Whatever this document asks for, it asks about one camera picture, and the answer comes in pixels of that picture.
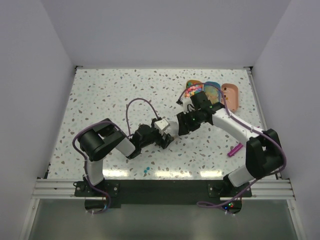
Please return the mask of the pink tray of lollipops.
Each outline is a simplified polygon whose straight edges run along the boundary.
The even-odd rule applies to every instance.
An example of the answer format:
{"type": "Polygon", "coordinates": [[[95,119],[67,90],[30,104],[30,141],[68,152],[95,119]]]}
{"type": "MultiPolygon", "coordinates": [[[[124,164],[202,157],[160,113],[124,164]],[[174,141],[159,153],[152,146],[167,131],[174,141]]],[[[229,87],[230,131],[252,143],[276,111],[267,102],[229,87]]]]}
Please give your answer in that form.
{"type": "Polygon", "coordinates": [[[238,87],[232,83],[224,83],[221,85],[221,90],[225,97],[228,109],[235,113],[239,107],[238,87]]]}

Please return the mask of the magenta plastic scoop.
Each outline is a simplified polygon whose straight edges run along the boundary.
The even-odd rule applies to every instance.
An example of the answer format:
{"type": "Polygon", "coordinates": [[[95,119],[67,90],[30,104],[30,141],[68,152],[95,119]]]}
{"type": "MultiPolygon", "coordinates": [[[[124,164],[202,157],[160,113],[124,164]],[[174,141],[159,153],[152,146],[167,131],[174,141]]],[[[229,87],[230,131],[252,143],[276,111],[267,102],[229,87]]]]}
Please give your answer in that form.
{"type": "Polygon", "coordinates": [[[228,154],[227,154],[227,156],[228,157],[233,157],[239,150],[241,150],[243,148],[243,145],[241,144],[241,143],[239,143],[238,145],[236,145],[234,148],[232,148],[229,152],[228,152],[228,154]]]}

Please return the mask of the round silver jar lid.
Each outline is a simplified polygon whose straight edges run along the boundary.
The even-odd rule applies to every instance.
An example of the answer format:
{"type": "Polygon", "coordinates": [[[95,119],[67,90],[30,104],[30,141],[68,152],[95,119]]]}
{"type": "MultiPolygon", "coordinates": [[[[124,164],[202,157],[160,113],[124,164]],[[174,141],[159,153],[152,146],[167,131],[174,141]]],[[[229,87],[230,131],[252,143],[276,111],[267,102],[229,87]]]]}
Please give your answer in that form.
{"type": "Polygon", "coordinates": [[[166,133],[172,137],[177,137],[179,135],[179,124],[176,121],[169,121],[168,123],[169,126],[166,129],[166,133]]]}

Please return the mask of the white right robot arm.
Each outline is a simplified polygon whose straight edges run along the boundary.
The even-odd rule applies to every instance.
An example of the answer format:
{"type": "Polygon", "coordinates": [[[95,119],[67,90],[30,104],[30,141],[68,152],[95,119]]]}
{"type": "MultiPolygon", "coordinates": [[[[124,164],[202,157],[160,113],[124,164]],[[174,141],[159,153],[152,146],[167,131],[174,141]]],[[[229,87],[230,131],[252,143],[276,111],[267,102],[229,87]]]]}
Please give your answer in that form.
{"type": "Polygon", "coordinates": [[[250,126],[225,104],[211,103],[203,91],[189,98],[180,97],[177,104],[183,107],[183,112],[177,114],[180,136],[208,123],[224,130],[245,147],[245,164],[223,177],[222,189],[227,196],[235,196],[242,185],[269,176],[285,166],[286,157],[273,129],[250,126]]]}

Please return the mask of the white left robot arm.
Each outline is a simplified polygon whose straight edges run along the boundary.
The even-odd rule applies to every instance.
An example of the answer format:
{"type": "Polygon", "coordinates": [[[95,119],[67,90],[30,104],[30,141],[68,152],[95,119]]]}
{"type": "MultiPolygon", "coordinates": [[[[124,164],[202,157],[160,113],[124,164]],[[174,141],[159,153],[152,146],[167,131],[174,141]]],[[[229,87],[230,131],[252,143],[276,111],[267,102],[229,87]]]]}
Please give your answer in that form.
{"type": "Polygon", "coordinates": [[[154,118],[151,125],[142,124],[126,135],[114,122],[106,118],[79,132],[72,141],[74,149],[85,158],[86,191],[99,196],[104,190],[103,159],[114,149],[128,159],[141,154],[143,148],[156,144],[166,149],[178,135],[177,122],[154,118]]]}

